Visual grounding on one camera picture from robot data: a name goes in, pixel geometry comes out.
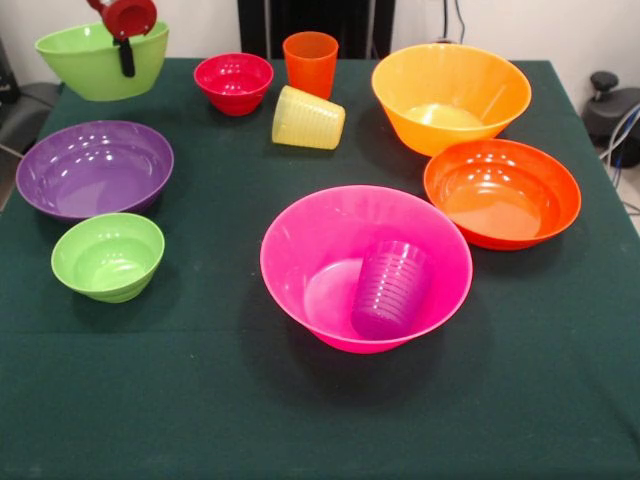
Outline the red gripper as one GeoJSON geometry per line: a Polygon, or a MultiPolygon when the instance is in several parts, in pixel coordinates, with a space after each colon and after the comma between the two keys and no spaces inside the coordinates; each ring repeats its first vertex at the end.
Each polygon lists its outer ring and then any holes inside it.
{"type": "Polygon", "coordinates": [[[107,31],[117,40],[122,74],[132,78],[136,74],[133,50],[128,38],[146,35],[157,20],[157,9],[151,0],[87,0],[107,31]]]}

